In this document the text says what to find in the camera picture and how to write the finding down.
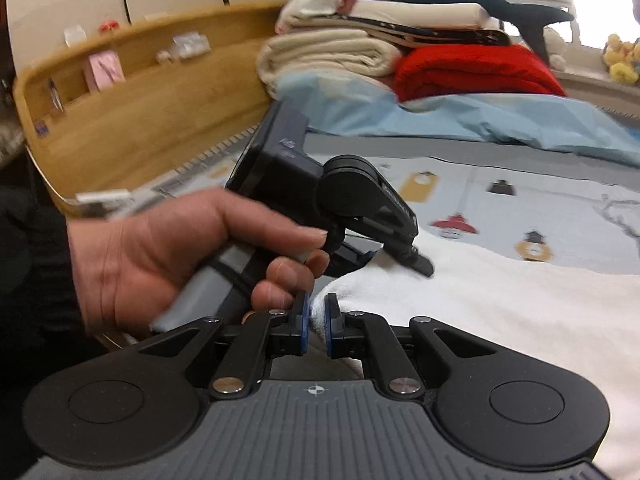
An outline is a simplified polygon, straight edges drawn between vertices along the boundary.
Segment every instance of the round black disc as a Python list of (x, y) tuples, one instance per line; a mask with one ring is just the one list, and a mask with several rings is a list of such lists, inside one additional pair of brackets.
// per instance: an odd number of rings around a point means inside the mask
[(510, 468), (591, 458), (609, 425), (604, 396), (585, 378), (507, 350), (460, 360), (434, 413), (463, 448)]
[(60, 462), (89, 468), (148, 460), (180, 442), (200, 412), (178, 370), (87, 362), (36, 386), (24, 405), (29, 437)]
[(316, 200), (338, 216), (371, 216), (380, 208), (377, 186), (378, 174), (368, 161), (356, 155), (334, 156), (324, 164)]

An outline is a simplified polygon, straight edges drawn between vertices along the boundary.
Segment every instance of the wooden headboard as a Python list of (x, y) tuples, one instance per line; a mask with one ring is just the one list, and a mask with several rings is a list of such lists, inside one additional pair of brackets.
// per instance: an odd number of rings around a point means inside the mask
[[(255, 57), (273, 35), (280, 5), (220, 6), (135, 24), (19, 74), (15, 101), (25, 138), (56, 203), (69, 212), (60, 196), (134, 189), (257, 123), (269, 98)], [(156, 53), (190, 31), (205, 34), (211, 52), (158, 64)], [(126, 81), (89, 93), (87, 57), (104, 50), (117, 52)], [(50, 79), (63, 114), (55, 113)]]

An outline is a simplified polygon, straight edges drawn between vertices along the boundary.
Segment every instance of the yellow plush toy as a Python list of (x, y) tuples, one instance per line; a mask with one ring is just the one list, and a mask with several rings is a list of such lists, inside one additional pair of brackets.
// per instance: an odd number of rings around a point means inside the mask
[(640, 79), (640, 44), (620, 40), (619, 35), (611, 34), (602, 53), (602, 60), (609, 67), (613, 81), (625, 85), (635, 85)]
[(626, 54), (622, 50), (622, 41), (617, 34), (611, 34), (607, 38), (607, 45), (604, 48), (602, 59), (607, 66), (613, 66), (616, 63), (623, 62)]
[(636, 69), (627, 62), (616, 63), (611, 66), (609, 68), (609, 75), (616, 83), (625, 85), (635, 85), (640, 78), (640, 74), (636, 72)]

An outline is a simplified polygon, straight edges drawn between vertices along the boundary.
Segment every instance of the red object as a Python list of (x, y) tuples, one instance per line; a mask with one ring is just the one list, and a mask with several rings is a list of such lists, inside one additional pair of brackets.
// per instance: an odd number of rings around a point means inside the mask
[(439, 227), (440, 229), (457, 229), (465, 233), (478, 234), (478, 230), (471, 224), (468, 224), (465, 217), (461, 214), (450, 215), (446, 220), (436, 220), (435, 222), (431, 222), (431, 225)]
[(566, 97), (549, 67), (520, 45), (416, 48), (394, 77), (400, 101), (443, 94), (527, 93)]
[(108, 32), (114, 28), (120, 28), (120, 24), (116, 20), (109, 20), (100, 26), (100, 32)]

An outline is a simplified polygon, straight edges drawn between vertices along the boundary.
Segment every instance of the pink box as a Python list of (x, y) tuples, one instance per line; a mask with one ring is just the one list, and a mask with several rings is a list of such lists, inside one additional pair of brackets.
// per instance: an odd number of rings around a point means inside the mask
[(113, 50), (92, 54), (84, 67), (84, 76), (91, 92), (101, 91), (117, 81), (124, 81), (118, 54)]

